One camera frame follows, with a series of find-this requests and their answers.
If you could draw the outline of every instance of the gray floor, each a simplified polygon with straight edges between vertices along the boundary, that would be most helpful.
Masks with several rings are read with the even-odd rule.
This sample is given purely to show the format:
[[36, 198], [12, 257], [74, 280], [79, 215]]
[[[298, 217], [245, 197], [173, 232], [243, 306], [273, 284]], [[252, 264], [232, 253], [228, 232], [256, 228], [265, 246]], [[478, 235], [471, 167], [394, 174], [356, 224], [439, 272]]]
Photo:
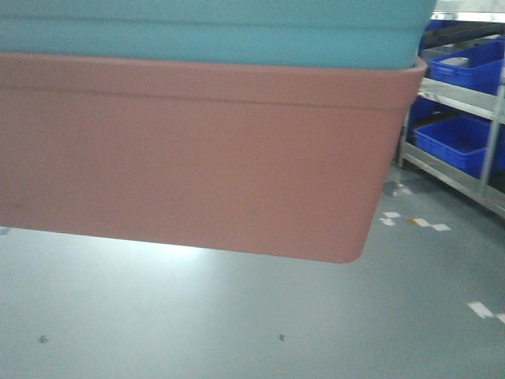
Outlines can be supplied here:
[[504, 378], [503, 313], [503, 220], [397, 167], [348, 265], [0, 228], [0, 379]]

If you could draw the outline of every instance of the terracotta plastic bin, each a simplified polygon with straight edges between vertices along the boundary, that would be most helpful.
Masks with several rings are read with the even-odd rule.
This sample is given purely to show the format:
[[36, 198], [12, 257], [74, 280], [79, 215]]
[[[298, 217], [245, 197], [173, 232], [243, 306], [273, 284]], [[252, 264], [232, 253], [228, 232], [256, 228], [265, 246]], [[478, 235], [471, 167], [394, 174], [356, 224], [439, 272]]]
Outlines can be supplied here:
[[425, 64], [0, 54], [0, 225], [348, 262]]
[[0, 51], [406, 69], [436, 0], [2, 0]]

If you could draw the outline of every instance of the teal plastic bin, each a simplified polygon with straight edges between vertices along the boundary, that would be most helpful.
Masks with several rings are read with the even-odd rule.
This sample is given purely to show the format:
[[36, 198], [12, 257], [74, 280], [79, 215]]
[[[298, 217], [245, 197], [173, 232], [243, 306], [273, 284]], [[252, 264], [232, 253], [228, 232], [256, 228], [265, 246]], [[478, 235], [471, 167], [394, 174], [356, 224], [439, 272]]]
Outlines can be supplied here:
[[411, 67], [436, 0], [3, 0], [0, 51]]

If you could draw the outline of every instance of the metal shelf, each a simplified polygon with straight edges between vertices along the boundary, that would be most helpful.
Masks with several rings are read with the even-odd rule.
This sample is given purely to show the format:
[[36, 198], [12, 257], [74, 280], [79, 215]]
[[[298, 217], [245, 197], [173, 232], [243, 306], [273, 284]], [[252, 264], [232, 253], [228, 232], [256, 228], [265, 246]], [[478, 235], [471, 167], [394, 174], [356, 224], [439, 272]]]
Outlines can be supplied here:
[[[489, 120], [495, 117], [496, 96], [424, 78], [419, 96]], [[505, 123], [505, 114], [499, 121]]]
[[[496, 0], [439, 0], [432, 19], [505, 24], [505, 2]], [[474, 26], [480, 27], [477, 23], [471, 25], [469, 29], [472, 29], [470, 30], [472, 33]], [[465, 25], [463, 25], [461, 28], [447, 29], [445, 32], [447, 32], [447, 36], [444, 35], [442, 36], [443, 38], [461, 39], [468, 31], [465, 29]], [[415, 164], [420, 169], [505, 218], [505, 193], [489, 185], [496, 142], [502, 128], [500, 124], [505, 124], [505, 111], [503, 110], [505, 107], [505, 100], [503, 100], [505, 97], [505, 67], [502, 68], [501, 77], [502, 80], [496, 96], [428, 78], [422, 81], [421, 89], [419, 90], [419, 96], [426, 99], [491, 120], [491, 129], [481, 178], [477, 179], [467, 175], [463, 171], [431, 156], [427, 152], [423, 152], [409, 143], [407, 141], [408, 119], [404, 125], [402, 139], [399, 144], [398, 164], [402, 166], [404, 161]]]
[[465, 174], [406, 141], [402, 141], [400, 149], [402, 150], [402, 158], [404, 160], [413, 163], [420, 169], [505, 218], [505, 193], [501, 193], [491, 186], [486, 186], [482, 189], [479, 179]]
[[505, 23], [505, 2], [495, 0], [439, 0], [434, 20]]

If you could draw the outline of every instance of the plastic bin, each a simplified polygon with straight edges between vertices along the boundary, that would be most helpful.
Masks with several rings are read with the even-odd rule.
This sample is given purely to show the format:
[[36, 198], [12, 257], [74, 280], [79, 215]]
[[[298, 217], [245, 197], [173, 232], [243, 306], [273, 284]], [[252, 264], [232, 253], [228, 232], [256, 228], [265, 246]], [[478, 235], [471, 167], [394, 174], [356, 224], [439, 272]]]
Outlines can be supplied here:
[[0, 65], [0, 225], [334, 262], [361, 253], [426, 68]]
[[[503, 64], [503, 42], [493, 41], [467, 50], [434, 58], [428, 65], [432, 79], [476, 91], [496, 94]], [[443, 63], [448, 58], [469, 59], [468, 67]]]
[[[416, 129], [417, 147], [473, 177], [480, 177], [489, 122], [461, 115]], [[500, 136], [493, 171], [505, 168], [505, 137]]]
[[411, 67], [436, 0], [3, 0], [0, 51]]

